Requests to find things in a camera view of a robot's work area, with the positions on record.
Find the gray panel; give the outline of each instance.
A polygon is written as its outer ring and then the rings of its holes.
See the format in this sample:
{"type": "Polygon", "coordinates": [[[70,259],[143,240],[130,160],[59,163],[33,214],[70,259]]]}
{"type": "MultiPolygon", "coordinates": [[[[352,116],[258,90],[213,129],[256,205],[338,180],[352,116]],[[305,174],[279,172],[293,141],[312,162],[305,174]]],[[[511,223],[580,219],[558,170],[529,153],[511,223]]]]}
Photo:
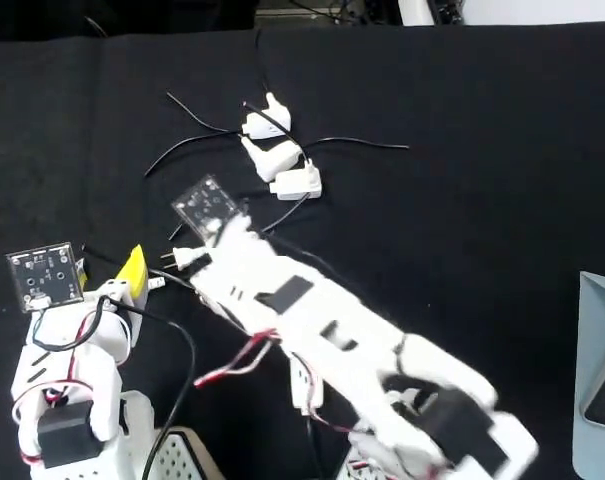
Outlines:
{"type": "Polygon", "coordinates": [[[605,372],[605,277],[582,272],[573,410],[573,467],[585,480],[605,480],[605,426],[584,410],[605,372]]]}

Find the black fabric surface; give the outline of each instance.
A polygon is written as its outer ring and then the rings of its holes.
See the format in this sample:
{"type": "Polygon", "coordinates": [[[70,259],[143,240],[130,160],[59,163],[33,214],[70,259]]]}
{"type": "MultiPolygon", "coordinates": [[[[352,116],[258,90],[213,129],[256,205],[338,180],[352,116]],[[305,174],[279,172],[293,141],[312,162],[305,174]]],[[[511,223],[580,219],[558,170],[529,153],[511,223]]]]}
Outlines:
{"type": "MultiPolygon", "coordinates": [[[[232,194],[261,186],[237,140],[192,145],[148,181],[172,143],[205,133],[164,97],[237,127],[263,102],[250,32],[0,44],[0,478],[27,478],[9,388],[27,330],[3,255],[87,241],[156,261],[169,202],[206,173],[232,194]]],[[[605,275],[605,24],[543,28],[267,31],[261,56],[302,141],[347,135],[412,152],[324,145],[326,192],[279,234],[331,262],[367,300],[481,371],[541,453],[525,479],[573,478],[578,272],[605,275]]],[[[251,203],[265,225],[289,205],[251,203]]],[[[187,234],[181,242],[197,245],[187,234]]],[[[113,275],[92,262],[93,285],[113,275]]],[[[242,336],[188,291],[153,293],[199,345],[199,370],[242,336]]],[[[143,325],[123,368],[163,420],[186,372],[174,332],[143,325]]],[[[353,418],[329,393],[325,415],[353,418]]],[[[230,479],[314,474],[284,357],[193,391],[194,428],[230,479]]],[[[322,430],[327,464],[347,442],[322,430]]]]}

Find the white power adapter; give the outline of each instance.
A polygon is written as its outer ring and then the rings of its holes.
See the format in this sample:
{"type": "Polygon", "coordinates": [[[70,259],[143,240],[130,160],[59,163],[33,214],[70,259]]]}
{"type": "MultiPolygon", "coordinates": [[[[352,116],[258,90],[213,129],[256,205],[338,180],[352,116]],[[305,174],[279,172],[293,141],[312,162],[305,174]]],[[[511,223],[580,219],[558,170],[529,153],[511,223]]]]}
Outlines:
{"type": "MultiPolygon", "coordinates": [[[[269,108],[262,110],[262,113],[278,122],[287,131],[290,131],[291,113],[289,112],[289,109],[278,102],[271,92],[266,94],[266,103],[269,105],[269,108]]],[[[255,112],[249,113],[246,116],[246,122],[242,124],[242,133],[248,135],[253,140],[284,135],[282,130],[255,112]]]]}
{"type": "Polygon", "coordinates": [[[242,137],[241,142],[253,160],[258,175],[265,182],[270,182],[278,173],[298,163],[298,158],[302,154],[302,148],[291,140],[282,142],[271,150],[262,150],[248,137],[242,137]]]}
{"type": "Polygon", "coordinates": [[[300,200],[307,193],[309,198],[318,198],[322,195],[322,178],[320,171],[308,159],[304,168],[278,173],[269,189],[277,194],[278,200],[300,200]]]}

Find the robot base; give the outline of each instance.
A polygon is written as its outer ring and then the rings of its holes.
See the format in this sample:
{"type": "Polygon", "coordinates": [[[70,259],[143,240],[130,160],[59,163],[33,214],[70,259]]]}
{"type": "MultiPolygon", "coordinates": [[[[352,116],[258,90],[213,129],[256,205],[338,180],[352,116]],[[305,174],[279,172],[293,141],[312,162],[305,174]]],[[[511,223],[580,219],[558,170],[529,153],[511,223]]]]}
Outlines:
{"type": "MultiPolygon", "coordinates": [[[[97,458],[55,468],[31,468],[33,480],[140,480],[157,434],[149,399],[140,392],[124,392],[124,419],[128,434],[121,433],[104,446],[97,458]]],[[[224,480],[208,451],[186,429],[171,431],[158,452],[149,480],[224,480]]]]}

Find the perforated plate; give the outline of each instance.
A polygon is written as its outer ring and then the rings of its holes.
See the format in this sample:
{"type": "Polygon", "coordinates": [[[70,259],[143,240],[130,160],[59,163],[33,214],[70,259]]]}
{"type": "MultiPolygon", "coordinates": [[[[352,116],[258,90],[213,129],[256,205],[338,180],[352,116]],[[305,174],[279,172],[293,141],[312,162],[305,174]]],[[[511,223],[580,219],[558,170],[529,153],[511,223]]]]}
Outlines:
{"type": "Polygon", "coordinates": [[[206,480],[193,450],[182,433],[171,433],[158,452],[155,465],[162,480],[206,480]]]}
{"type": "Polygon", "coordinates": [[[235,202],[211,175],[205,176],[172,203],[175,211],[204,243],[240,213],[235,202]]]}
{"type": "Polygon", "coordinates": [[[23,312],[37,310],[33,302],[49,297],[49,307],[82,301],[70,243],[11,253],[6,256],[23,312]]]}

